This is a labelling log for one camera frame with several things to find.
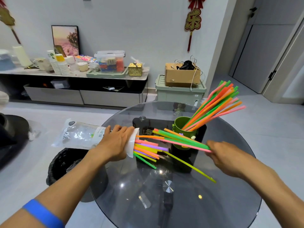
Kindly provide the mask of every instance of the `hand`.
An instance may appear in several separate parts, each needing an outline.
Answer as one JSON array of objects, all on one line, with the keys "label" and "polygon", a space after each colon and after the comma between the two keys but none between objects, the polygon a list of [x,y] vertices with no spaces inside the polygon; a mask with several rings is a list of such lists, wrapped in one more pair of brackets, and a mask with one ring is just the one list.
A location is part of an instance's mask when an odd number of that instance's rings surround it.
[{"label": "hand", "polygon": [[212,153],[206,153],[214,164],[225,174],[232,177],[243,177],[247,168],[256,161],[250,154],[227,142],[207,141]]},{"label": "hand", "polygon": [[92,155],[95,159],[99,157],[105,162],[119,161],[127,157],[124,148],[129,141],[134,127],[121,127],[120,125],[114,126],[112,133],[110,133],[110,126],[104,131],[104,135],[100,143],[93,149],[89,150],[88,154]]}]

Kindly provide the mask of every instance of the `round glass table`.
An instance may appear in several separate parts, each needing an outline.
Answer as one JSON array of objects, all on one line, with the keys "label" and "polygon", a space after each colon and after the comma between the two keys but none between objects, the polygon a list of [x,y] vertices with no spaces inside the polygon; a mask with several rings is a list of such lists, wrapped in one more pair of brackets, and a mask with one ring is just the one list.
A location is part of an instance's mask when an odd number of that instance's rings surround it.
[{"label": "round glass table", "polygon": [[[150,135],[153,128],[171,129],[177,117],[191,117],[197,109],[169,101],[141,103],[113,115],[103,126],[133,125],[140,128],[141,135]],[[203,143],[226,141],[254,156],[242,136],[220,118],[208,122],[199,139]],[[159,145],[172,150],[171,144]],[[98,191],[103,189],[91,188],[92,194],[118,228],[248,228],[259,211],[261,197],[245,181],[223,174],[204,152],[193,149],[189,153],[184,161],[217,183],[168,156],[155,164],[156,170],[127,157],[105,166],[107,187],[101,195]]]}]

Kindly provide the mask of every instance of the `bundle of straws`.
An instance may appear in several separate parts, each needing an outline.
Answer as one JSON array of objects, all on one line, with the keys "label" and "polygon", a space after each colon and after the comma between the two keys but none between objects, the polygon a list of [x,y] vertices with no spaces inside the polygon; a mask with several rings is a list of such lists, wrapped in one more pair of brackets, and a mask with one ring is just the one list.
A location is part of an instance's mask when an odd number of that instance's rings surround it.
[{"label": "bundle of straws", "polygon": [[185,124],[182,130],[194,131],[205,125],[207,122],[210,122],[212,119],[245,109],[246,106],[236,108],[242,104],[238,98],[234,98],[239,94],[237,89],[238,86],[233,88],[231,81],[221,81],[218,87],[210,93],[208,98],[203,102],[192,118]]},{"label": "bundle of straws", "polygon": [[185,137],[181,134],[175,133],[169,129],[165,129],[165,131],[154,129],[153,133],[158,134],[159,136],[146,136],[146,135],[136,136],[138,139],[135,140],[134,153],[133,153],[135,157],[139,158],[141,161],[143,161],[150,167],[156,169],[156,166],[150,164],[148,161],[146,161],[143,158],[156,162],[156,160],[159,160],[159,158],[160,158],[160,155],[158,154],[158,152],[162,152],[162,153],[165,153],[165,154],[175,158],[176,160],[184,163],[185,165],[187,165],[190,168],[194,169],[195,171],[199,172],[200,174],[202,174],[203,176],[205,176],[212,182],[216,183],[216,181],[213,178],[209,177],[208,175],[206,175],[199,169],[195,168],[194,166],[190,165],[189,163],[187,163],[187,162],[179,159],[178,157],[175,157],[171,153],[169,153],[169,150],[167,148],[159,147],[157,143],[152,143],[152,142],[149,142],[146,140],[140,140],[140,138],[151,138],[151,139],[159,140],[162,142],[168,142],[171,144],[176,144],[176,145],[180,145],[180,146],[184,146],[184,147],[198,149],[198,150],[210,153],[211,152],[210,148],[207,145],[202,144],[198,141],[194,141],[191,138],[187,138],[187,137]]}]

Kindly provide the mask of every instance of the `green cup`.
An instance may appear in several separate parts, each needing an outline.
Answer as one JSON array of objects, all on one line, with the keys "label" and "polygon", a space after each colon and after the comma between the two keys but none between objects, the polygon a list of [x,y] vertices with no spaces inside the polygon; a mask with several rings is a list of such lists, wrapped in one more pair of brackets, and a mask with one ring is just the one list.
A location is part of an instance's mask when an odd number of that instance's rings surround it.
[{"label": "green cup", "polygon": [[[177,119],[175,119],[174,124],[172,125],[172,130],[176,133],[182,133],[185,137],[191,138],[192,136],[196,136],[198,130],[194,130],[194,131],[184,131],[182,130],[182,128],[184,127],[184,125],[190,120],[189,117],[179,117]],[[190,148],[183,148],[180,145],[175,145],[173,144],[173,146],[175,146],[177,149],[182,149],[182,150],[187,150]]]}]

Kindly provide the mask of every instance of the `framed picture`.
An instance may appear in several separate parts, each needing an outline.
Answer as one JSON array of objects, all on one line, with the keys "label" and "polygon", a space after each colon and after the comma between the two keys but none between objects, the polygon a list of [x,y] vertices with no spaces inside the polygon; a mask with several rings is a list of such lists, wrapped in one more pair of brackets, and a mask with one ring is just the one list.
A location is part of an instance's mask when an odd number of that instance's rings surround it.
[{"label": "framed picture", "polygon": [[54,48],[66,56],[79,55],[79,31],[75,25],[52,25]]}]

